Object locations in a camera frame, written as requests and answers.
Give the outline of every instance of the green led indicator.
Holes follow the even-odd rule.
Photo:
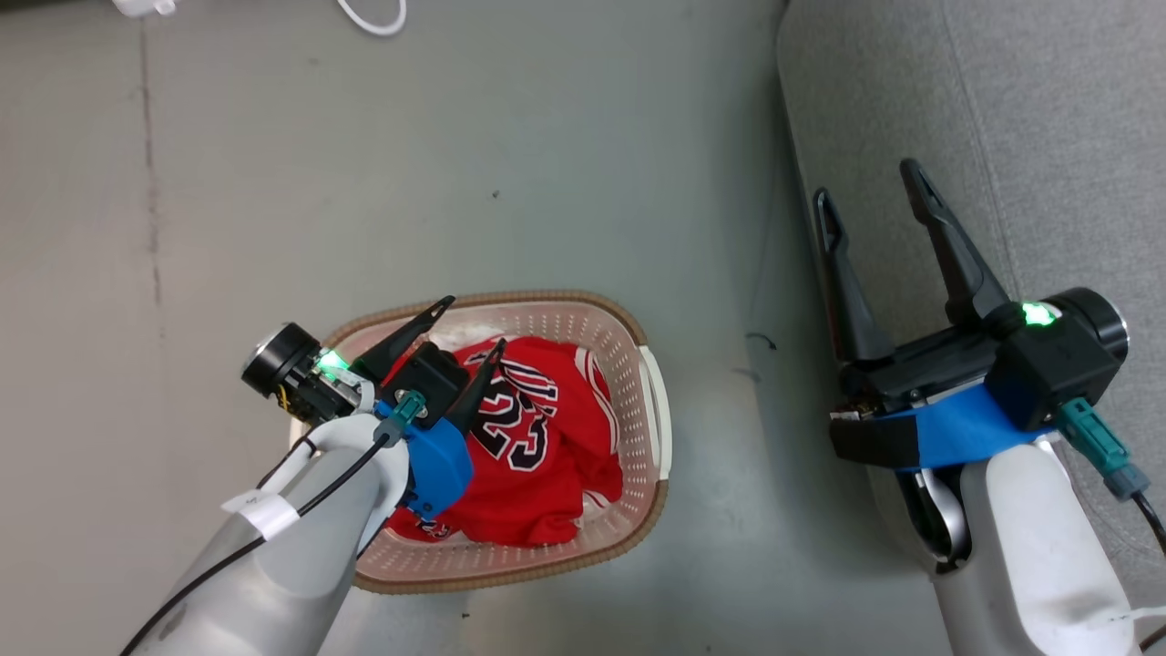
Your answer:
[[[1056,316],[1042,303],[1024,303],[1024,319],[1028,325],[1051,325]]]
[[[324,352],[324,355],[319,357],[319,362],[316,364],[316,367],[319,367],[321,369],[324,369],[326,367],[329,369],[347,371],[349,364],[344,362],[344,360],[340,359],[339,354],[337,354],[336,352],[329,351]],[[329,381],[336,380],[336,376],[332,376],[328,372],[324,372],[324,378],[328,379]]]

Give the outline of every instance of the green connector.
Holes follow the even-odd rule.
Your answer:
[[[1150,487],[1150,479],[1130,464],[1130,450],[1086,400],[1075,398],[1062,405],[1053,424],[1069,445],[1101,473],[1105,487],[1118,501]]]

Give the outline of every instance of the gray floor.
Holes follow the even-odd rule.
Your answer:
[[[535,584],[353,592],[325,654],[947,654],[824,439],[778,14],[417,0],[392,41],[329,0],[0,15],[5,653],[111,653],[156,607],[281,452],[238,381],[279,322],[573,287],[625,304],[659,357],[658,528]]]

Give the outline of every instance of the basket handle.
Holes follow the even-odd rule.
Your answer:
[[[668,394],[663,389],[660,365],[647,346],[640,351],[640,385],[644,388],[644,405],[648,415],[648,442],[652,445],[652,461],[660,471],[661,481],[668,480],[672,470],[672,411]]]

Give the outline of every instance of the laundry basket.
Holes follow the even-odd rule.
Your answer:
[[[429,304],[357,318],[324,346],[352,362]],[[381,530],[357,562],[357,587],[382,594],[455,592],[570,572],[626,553],[663,512],[672,465],[668,398],[635,319],[614,302],[584,291],[479,294],[458,297],[428,339],[457,351],[496,336],[570,343],[596,355],[619,425],[623,498],[599,514],[589,513],[567,544],[518,548],[464,538],[422,544]]]

